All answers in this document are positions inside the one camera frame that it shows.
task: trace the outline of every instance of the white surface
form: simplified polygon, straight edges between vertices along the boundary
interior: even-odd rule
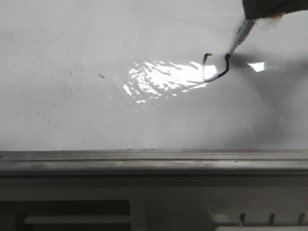
[[[306,231],[305,227],[217,227],[215,231]]]
[[[254,28],[206,85],[203,55],[209,75],[224,68],[240,0],[0,0],[0,11],[1,150],[308,148],[306,12]]]

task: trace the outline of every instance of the black sleeve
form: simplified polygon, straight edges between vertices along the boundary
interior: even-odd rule
[[[243,0],[246,19],[308,10],[308,0]]]

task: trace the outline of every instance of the aluminum ledge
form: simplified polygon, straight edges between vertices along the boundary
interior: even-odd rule
[[[308,173],[308,151],[0,152],[0,175]]]

